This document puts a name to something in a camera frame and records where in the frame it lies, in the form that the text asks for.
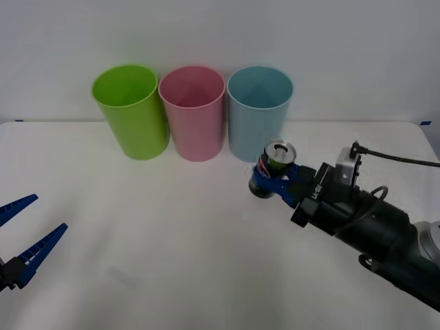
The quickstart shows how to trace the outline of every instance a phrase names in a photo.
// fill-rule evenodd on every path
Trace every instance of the cup rim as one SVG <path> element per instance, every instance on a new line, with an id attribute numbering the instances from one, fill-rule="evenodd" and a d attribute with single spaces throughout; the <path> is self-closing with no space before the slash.
<path id="1" fill-rule="evenodd" d="M 162 95 L 162 93 L 161 93 L 161 91 L 160 91 L 160 87 L 162 86 L 162 83 L 164 82 L 164 79 L 165 79 L 167 76 L 169 76 L 170 74 L 172 74 L 172 73 L 174 73 L 174 72 L 176 72 L 176 71 L 178 71 L 178 70 L 181 70 L 181 69 L 187 68 L 187 67 L 202 67 L 202 68 L 204 68 L 204 69 L 209 69 L 209 70 L 213 71 L 216 75 L 218 75 L 218 76 L 220 77 L 220 79 L 221 79 L 221 82 L 223 83 L 223 89 L 221 90 L 220 95 L 219 95 L 215 100 L 213 100 L 212 102 L 206 103 L 206 104 L 204 104 L 204 105 L 199 105 L 198 107 L 182 107 L 182 106 L 180 106 L 180 105 L 176 105 L 176 104 L 173 104 L 173 103 L 167 101 L 167 100 L 163 97 L 163 95 Z M 178 67 L 178 68 L 176 68 L 176 69 L 174 69 L 174 70 L 168 72 L 168 73 L 167 73 L 167 74 L 166 74 L 166 75 L 160 80 L 160 82 L 159 82 L 159 87 L 157 88 L 157 90 L 159 91 L 160 99 L 161 99 L 163 102 L 165 102 L 166 104 L 168 104 L 168 105 L 170 105 L 170 106 L 172 106 L 172 107 L 174 107 L 174 108 L 178 108 L 178 109 L 189 109 L 189 110 L 194 110 L 194 109 L 201 109 L 201 108 L 207 107 L 207 106 L 209 106 L 209 105 L 213 105 L 215 102 L 217 102 L 218 100 L 220 100 L 220 99 L 225 95 L 225 91 L 226 91 L 226 82 L 225 82 L 225 79 L 223 78 L 223 76 L 220 74 L 220 72 L 218 72 L 216 69 L 214 69 L 214 68 L 212 68 L 212 67 L 209 67 L 209 66 L 207 66 L 207 65 L 184 65 L 184 66 Z"/>
<path id="2" fill-rule="evenodd" d="M 105 103 L 102 103 L 101 101 L 97 100 L 94 96 L 94 87 L 95 84 L 97 83 L 98 79 L 101 78 L 103 75 L 105 75 L 107 72 L 110 72 L 111 70 L 117 69 L 119 67 L 141 67 L 142 69 L 147 69 L 148 71 L 150 71 L 155 78 L 155 85 L 153 90 L 151 91 L 150 94 L 148 94 L 147 96 L 145 96 L 143 99 L 135 102 L 135 103 L 131 103 L 131 104 L 127 104 L 127 105 L 108 105 Z M 131 64 L 121 64 L 121 65 L 116 65 L 115 67 L 110 67 L 109 69 L 105 70 L 104 72 L 102 72 L 93 82 L 93 84 L 91 85 L 91 97 L 95 100 L 96 103 L 98 103 L 99 105 L 102 105 L 106 108 L 113 108 L 113 109 L 123 109 L 123 108 L 128 108 L 128 107 L 132 107 L 133 105 L 138 105 L 142 102 L 144 102 L 147 98 L 151 97 L 155 91 L 157 90 L 157 86 L 159 83 L 159 79 L 157 78 L 157 74 L 150 69 L 149 67 L 147 67 L 146 65 L 142 65 L 142 64 L 135 64 L 135 63 L 131 63 Z"/>
<path id="3" fill-rule="evenodd" d="M 277 106 L 275 106 L 275 107 L 270 107 L 270 108 L 256 108 L 256 107 L 251 107 L 250 105 L 246 105 L 246 104 L 244 104 L 244 103 L 238 101 L 234 96 L 232 96 L 232 93 L 231 93 L 230 90 L 229 90 L 229 82 L 231 81 L 232 77 L 235 76 L 235 74 L 237 74 L 237 73 L 239 73 L 240 71 L 243 71 L 243 70 L 245 70 L 245 69 L 249 69 L 249 68 L 251 68 L 251 67 L 264 67 L 264 68 L 266 68 L 266 69 L 272 69 L 272 70 L 275 70 L 275 71 L 278 71 L 278 72 L 284 74 L 284 75 L 286 76 L 286 78 L 289 79 L 289 82 L 291 83 L 291 94 L 290 94 L 290 97 L 289 97 L 285 102 L 283 102 L 283 103 L 281 103 L 281 104 L 279 104 L 279 105 L 277 105 Z M 282 107 L 283 105 L 286 105 L 287 103 L 289 103 L 290 100 L 294 97 L 294 94 L 295 94 L 295 84 L 294 84 L 294 82 L 291 80 L 291 78 L 290 78 L 290 77 L 289 77 L 284 71 L 281 71 L 280 69 L 277 69 L 277 68 L 275 68 L 275 67 L 270 67 L 270 66 L 267 66 L 267 65 L 250 65 L 249 67 L 243 67 L 243 68 L 241 68 L 241 69 L 236 70 L 236 71 L 235 71 L 233 74 L 231 74 L 230 77 L 228 78 L 228 82 L 226 83 L 226 89 L 228 90 L 228 96 L 229 96 L 231 99 L 233 99 L 236 103 L 238 103 L 239 105 L 241 105 L 241 106 L 243 106 L 243 107 L 245 107 L 245 108 L 248 108 L 248 109 L 252 109 L 252 110 L 261 110 L 261 111 L 267 111 L 267 110 L 272 110 L 272 109 L 277 109 L 277 108 L 279 108 L 279 107 Z"/>

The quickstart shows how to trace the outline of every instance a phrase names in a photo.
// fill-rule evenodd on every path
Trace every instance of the blue cup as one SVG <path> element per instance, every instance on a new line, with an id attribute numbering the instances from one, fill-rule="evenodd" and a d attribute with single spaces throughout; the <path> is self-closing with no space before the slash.
<path id="1" fill-rule="evenodd" d="M 294 84 L 271 67 L 246 67 L 228 80 L 229 149 L 256 162 L 265 145 L 279 138 Z"/>

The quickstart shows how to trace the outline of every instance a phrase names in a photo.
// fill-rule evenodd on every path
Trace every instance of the plastic cup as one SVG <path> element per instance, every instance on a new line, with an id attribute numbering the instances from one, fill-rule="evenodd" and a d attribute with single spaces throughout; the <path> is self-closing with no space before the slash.
<path id="1" fill-rule="evenodd" d="M 180 67 L 159 84 L 177 153 L 202 162 L 215 157 L 223 146 L 225 80 L 203 66 Z"/>
<path id="2" fill-rule="evenodd" d="M 256 162 L 267 143 L 279 138 L 294 84 L 271 67 L 246 67 L 228 80 L 229 148 Z"/>
<path id="3" fill-rule="evenodd" d="M 160 155 L 170 140 L 157 84 L 148 67 L 123 65 L 101 74 L 91 88 L 125 155 L 135 160 Z"/>

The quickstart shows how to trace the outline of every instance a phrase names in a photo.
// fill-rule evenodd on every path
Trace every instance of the black cable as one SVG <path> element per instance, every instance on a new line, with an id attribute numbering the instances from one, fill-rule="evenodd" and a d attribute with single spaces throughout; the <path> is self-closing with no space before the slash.
<path id="1" fill-rule="evenodd" d="M 361 220 L 363 220 L 365 217 L 369 216 L 371 213 L 373 213 L 374 211 L 376 211 L 376 209 L 379 207 L 380 203 L 383 202 L 383 200 L 385 199 L 385 197 L 388 194 L 388 187 L 386 186 L 380 186 L 377 187 L 376 189 L 372 190 L 370 193 L 372 195 L 377 194 L 379 191 L 382 191 L 382 194 L 380 195 L 380 197 L 378 199 L 375 200 L 375 202 L 373 203 L 373 205 L 364 213 L 361 213 L 360 215 L 356 215 L 354 216 L 354 219 L 351 220 L 350 222 L 348 222 L 346 225 L 342 226 L 341 228 L 338 229 L 338 232 L 341 232 L 343 230 L 346 230 L 347 228 L 354 226 L 355 224 L 357 224 L 358 222 L 360 222 Z"/>
<path id="2" fill-rule="evenodd" d="M 365 155 L 372 155 L 372 156 L 376 156 L 376 157 L 380 157 L 380 158 L 385 158 L 386 160 L 395 160 L 396 162 L 417 164 L 417 165 L 424 165 L 424 166 L 432 166 L 432 167 L 440 167 L 440 163 L 427 162 L 426 160 L 410 159 L 410 158 L 403 158 L 403 157 L 387 155 L 385 153 L 379 153 L 377 151 L 369 150 L 368 148 L 360 146 L 357 143 L 353 144 L 353 146 L 351 147 L 351 150 L 354 153 L 363 153 Z"/>

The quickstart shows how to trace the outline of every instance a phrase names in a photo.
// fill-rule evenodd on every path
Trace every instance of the green cup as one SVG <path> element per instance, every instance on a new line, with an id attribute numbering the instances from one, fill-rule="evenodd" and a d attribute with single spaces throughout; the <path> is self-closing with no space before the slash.
<path id="1" fill-rule="evenodd" d="M 157 85 L 148 67 L 123 65 L 101 74 L 91 88 L 125 155 L 135 160 L 160 155 L 170 140 Z"/>

